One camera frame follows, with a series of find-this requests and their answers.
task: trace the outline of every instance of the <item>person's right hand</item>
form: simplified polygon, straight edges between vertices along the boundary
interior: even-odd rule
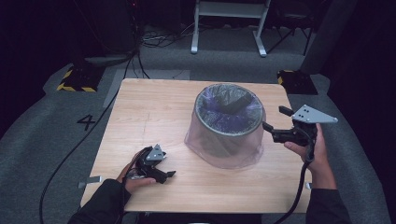
[[[327,159],[327,148],[320,124],[317,124],[317,128],[315,159],[308,166],[312,173],[312,185],[314,189],[337,189],[332,168]],[[303,161],[305,160],[306,147],[301,147],[292,142],[286,142],[284,146],[301,156]]]

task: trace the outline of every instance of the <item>black curtain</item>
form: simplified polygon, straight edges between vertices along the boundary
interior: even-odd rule
[[[320,73],[373,165],[396,223],[396,2],[359,0]]]

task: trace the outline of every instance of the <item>sleeve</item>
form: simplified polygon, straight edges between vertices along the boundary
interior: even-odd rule
[[[312,189],[306,211],[307,224],[352,223],[337,189]]]
[[[120,216],[121,205],[124,206],[131,197],[126,189],[122,189],[124,191],[122,199],[121,189],[122,184],[117,180],[105,180],[91,199],[70,218],[68,224],[114,224]]]

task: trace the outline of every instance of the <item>metal bracket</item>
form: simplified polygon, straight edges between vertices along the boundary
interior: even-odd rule
[[[308,105],[303,105],[292,116],[292,119],[303,123],[336,123],[338,119],[316,110]]]
[[[155,147],[147,155],[146,160],[148,161],[163,161],[165,159],[165,154],[161,149],[160,145],[155,145]]]

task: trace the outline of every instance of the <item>wooden table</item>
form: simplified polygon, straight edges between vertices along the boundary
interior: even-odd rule
[[[197,95],[218,82],[159,79],[124,79],[99,148],[91,176],[116,178],[133,155],[159,144],[167,158],[157,168],[176,170],[165,184],[139,189],[126,211],[204,213],[285,213],[297,192],[301,167],[299,156],[274,143],[264,132],[261,160],[242,169],[220,169],[202,160],[184,144]],[[290,107],[282,86],[234,83],[260,98],[267,122],[289,129],[291,119],[278,112]],[[311,175],[306,174],[306,181]],[[89,184],[81,205],[100,186]],[[304,189],[295,212],[304,213],[309,201]]]

